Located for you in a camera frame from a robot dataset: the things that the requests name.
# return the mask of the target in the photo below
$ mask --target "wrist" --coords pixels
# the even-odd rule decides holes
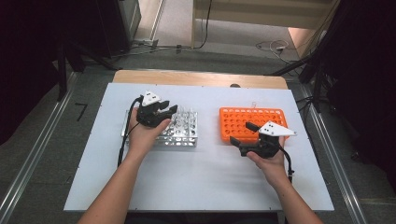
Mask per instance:
[[[142,162],[145,159],[146,153],[143,150],[133,150],[129,148],[128,153],[125,156],[125,160],[133,162]]]
[[[288,188],[289,186],[291,186],[291,183],[286,175],[280,175],[270,184],[275,190]]]

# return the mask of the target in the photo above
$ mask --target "person's left hand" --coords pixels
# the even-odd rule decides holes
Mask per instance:
[[[165,119],[156,128],[146,127],[142,124],[138,124],[136,120],[137,108],[132,110],[131,119],[129,122],[129,150],[128,155],[146,156],[151,150],[157,136],[166,129],[171,122],[170,119]]]

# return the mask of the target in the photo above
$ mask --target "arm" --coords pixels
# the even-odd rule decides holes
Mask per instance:
[[[284,138],[279,138],[279,143],[283,146]],[[282,151],[279,150],[270,159],[263,159],[254,152],[249,152],[247,156],[262,169],[268,183],[275,189],[290,224],[322,223],[290,183],[286,175]]]
[[[130,120],[130,129],[137,124],[136,109]],[[140,164],[154,144],[155,138],[168,126],[164,120],[155,129],[137,125],[130,133],[130,145],[124,161],[78,223],[124,223],[132,198]]]

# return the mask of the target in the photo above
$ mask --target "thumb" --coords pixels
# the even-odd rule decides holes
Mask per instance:
[[[171,122],[170,119],[165,119],[163,120],[156,128],[156,133],[160,134],[163,130],[166,129],[166,127],[168,127],[169,123]]]
[[[255,152],[253,151],[249,151],[247,153],[247,157],[251,160],[256,162],[257,164],[259,164],[260,160],[262,159],[259,155],[257,155]]]

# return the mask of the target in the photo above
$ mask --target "black curtain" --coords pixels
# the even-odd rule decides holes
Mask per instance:
[[[345,18],[322,61],[336,78],[328,92],[357,133],[353,146],[387,172],[396,191],[396,6],[393,1],[342,1]]]
[[[59,78],[57,39],[40,1],[1,1],[0,29],[1,145]]]

